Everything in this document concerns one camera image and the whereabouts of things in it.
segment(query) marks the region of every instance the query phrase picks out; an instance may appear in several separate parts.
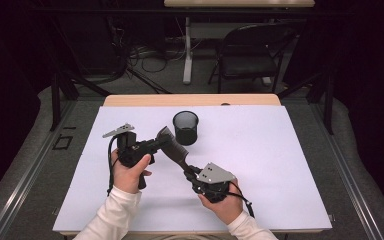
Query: chair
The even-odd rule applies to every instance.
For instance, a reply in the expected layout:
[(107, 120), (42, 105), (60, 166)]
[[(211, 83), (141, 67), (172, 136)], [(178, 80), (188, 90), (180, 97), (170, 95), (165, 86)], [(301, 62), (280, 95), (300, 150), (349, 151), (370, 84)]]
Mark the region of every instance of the chair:
[(276, 90), (283, 50), (297, 36), (287, 24), (247, 25), (226, 35), (217, 51), (217, 63), (208, 84), (218, 67), (218, 93), (223, 80), (274, 78), (272, 92)]

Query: forearm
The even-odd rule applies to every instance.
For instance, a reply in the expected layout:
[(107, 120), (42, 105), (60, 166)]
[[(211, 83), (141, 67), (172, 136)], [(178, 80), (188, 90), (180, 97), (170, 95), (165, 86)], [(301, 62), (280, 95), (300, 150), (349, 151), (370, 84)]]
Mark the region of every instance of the forearm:
[(277, 239), (273, 233), (257, 225), (255, 219), (242, 212), (232, 223), (227, 225), (230, 234), (237, 237), (239, 240), (275, 240)]
[(130, 194), (113, 187), (96, 216), (77, 236), (76, 240), (121, 239), (130, 227), (140, 201), (141, 192)]

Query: table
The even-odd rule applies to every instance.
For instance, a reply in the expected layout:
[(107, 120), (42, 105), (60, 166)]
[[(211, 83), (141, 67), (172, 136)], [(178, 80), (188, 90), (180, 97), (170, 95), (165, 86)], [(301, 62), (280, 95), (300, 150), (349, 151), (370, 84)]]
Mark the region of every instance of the table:
[[(314, 0), (164, 0), (166, 7), (173, 8), (308, 8), (314, 6)], [(242, 24), (197, 24), (197, 30), (192, 32), (194, 26), (190, 18), (186, 17), (185, 38), (186, 38), (186, 59), (183, 73), (183, 83), (191, 83), (192, 74), (192, 51), (191, 38), (224, 38), (234, 28), (246, 25)]]
[[(292, 123), (276, 95), (185, 94), (107, 97), (53, 230), (76, 234), (105, 201), (109, 140), (102, 138), (104, 133), (127, 121), (136, 127), (138, 140), (155, 138), (164, 124), (174, 132), (171, 119), (181, 110), (191, 110), (200, 117), (198, 141), (186, 147), (187, 162), (204, 167), (212, 159), (234, 172), (245, 197), (254, 202), (256, 219), (262, 226), (274, 232), (319, 232), (332, 227)], [(246, 119), (247, 124), (238, 119)], [(142, 190), (140, 213), (129, 234), (225, 233), (226, 226), (201, 206), (181, 169), (161, 151), (154, 156), (155, 164), (148, 167), (153, 175)]]

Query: gray mat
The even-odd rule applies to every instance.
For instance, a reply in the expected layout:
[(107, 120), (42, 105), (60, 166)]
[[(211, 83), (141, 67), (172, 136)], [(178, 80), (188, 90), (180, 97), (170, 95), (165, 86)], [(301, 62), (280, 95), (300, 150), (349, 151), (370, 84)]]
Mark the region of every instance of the gray mat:
[[(51, 150), (46, 156), (46, 163), (10, 226), (5, 239), (63, 239), (59, 233), (52, 232), (56, 219), (54, 211), (62, 205), (76, 164), (101, 104), (102, 101), (77, 102), (60, 132), (61, 137), (58, 143), (54, 143), (54, 150)], [(332, 223), (332, 230), (318, 234), (291, 234), (288, 239), (367, 239), (336, 170), (332, 150), (321, 133), (310, 106), (303, 102), (285, 102), (283, 104), (288, 109), (327, 212), (333, 214), (336, 219)], [(65, 149), (70, 137), (71, 142)], [(283, 238), (282, 234), (277, 234), (277, 236), (280, 239)], [(146, 236), (139, 238), (138, 236), (128, 236), (126, 239), (164, 238), (168, 239), (169, 237)], [(207, 239), (233, 238), (218, 236), (207, 237)]]

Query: person's left hand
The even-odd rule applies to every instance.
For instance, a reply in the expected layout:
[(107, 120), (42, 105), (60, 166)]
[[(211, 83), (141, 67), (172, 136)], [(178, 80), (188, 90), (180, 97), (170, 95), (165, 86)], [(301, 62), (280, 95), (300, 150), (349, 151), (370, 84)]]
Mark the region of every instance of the person's left hand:
[[(115, 149), (111, 153), (111, 162), (118, 159), (118, 149)], [(114, 175), (114, 186), (127, 193), (138, 193), (139, 192), (139, 176), (143, 173), (144, 176), (150, 176), (152, 172), (145, 170), (151, 161), (151, 155), (146, 154), (142, 159), (132, 168), (123, 166), (120, 162), (115, 163), (113, 167)]]

